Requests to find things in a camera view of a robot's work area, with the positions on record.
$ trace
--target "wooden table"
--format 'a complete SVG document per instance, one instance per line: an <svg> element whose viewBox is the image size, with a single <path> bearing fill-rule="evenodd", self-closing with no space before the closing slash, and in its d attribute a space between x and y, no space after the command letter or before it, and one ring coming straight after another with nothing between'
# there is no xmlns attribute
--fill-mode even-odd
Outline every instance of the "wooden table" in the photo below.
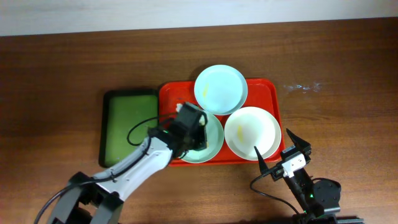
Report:
<svg viewBox="0 0 398 224"><path fill-rule="evenodd" d="M194 80L214 64L275 84L283 127L313 146L307 172L343 186L340 215L396 222L398 19L389 18L0 37L3 223L32 223L74 173L101 170L106 91ZM131 195L120 221L291 216L249 190L258 174L256 164L168 167ZM282 180L257 187L299 208Z"/></svg>

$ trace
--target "white wall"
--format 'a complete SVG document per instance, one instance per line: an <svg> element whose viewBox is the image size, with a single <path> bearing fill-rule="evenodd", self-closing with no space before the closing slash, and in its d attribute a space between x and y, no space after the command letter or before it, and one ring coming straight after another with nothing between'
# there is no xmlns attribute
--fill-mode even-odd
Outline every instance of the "white wall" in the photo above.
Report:
<svg viewBox="0 0 398 224"><path fill-rule="evenodd" d="M0 1L0 35L398 16L398 0Z"/></svg>

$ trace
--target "bowl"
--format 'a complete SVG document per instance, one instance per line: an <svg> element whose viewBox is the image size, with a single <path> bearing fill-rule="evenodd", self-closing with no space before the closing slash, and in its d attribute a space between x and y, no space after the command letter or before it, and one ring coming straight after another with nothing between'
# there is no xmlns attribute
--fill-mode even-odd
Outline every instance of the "bowl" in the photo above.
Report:
<svg viewBox="0 0 398 224"><path fill-rule="evenodd" d="M195 81L198 104L215 115L227 115L242 107L248 96L248 84L233 67L214 65L202 71Z"/></svg>
<svg viewBox="0 0 398 224"><path fill-rule="evenodd" d="M282 140L279 123L273 115L252 106L235 111L227 119L224 136L237 156L250 161L258 160L254 146L266 159L276 152Z"/></svg>
<svg viewBox="0 0 398 224"><path fill-rule="evenodd" d="M224 143L224 131L223 126L216 116L209 112L205 112L207 115L207 124L205 126L207 148L201 151L189 150L181 160L189 163L201 163L212 159L220 151Z"/></svg>

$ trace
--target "red tray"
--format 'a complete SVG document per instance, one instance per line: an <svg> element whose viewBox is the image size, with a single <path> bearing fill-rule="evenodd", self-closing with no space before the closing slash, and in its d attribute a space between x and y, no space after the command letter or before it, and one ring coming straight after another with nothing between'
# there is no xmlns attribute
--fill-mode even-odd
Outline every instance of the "red tray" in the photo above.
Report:
<svg viewBox="0 0 398 224"><path fill-rule="evenodd" d="M278 109L278 101L276 97L276 89L274 84L269 80L263 78L247 79L248 83L248 98L244 102L245 106L256 106L270 112L278 121L280 128L280 114ZM175 112L177 103L191 102L198 104L193 93L195 82L170 82L166 83L159 91L159 114L167 114ZM216 116L221 124L225 125L229 115ZM266 159L266 162L275 162L280 160L280 152L284 150L285 142L282 135L278 150L272 156ZM231 151L224 141L220 152L211 160L199 164L191 164L180 159L175 159L170 166L200 166L213 164L243 164L243 163L257 163L257 161L248 161L240 158Z"/></svg>

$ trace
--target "light green plate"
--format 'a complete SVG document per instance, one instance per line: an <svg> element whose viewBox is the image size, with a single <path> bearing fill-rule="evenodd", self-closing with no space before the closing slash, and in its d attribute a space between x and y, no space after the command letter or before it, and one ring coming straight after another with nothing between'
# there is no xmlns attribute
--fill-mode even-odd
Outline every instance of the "light green plate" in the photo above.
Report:
<svg viewBox="0 0 398 224"><path fill-rule="evenodd" d="M220 151L224 143L224 130L216 116L206 112L208 123L205 127L208 147L201 151L189 150L181 159L190 163L201 163L212 159Z"/></svg>

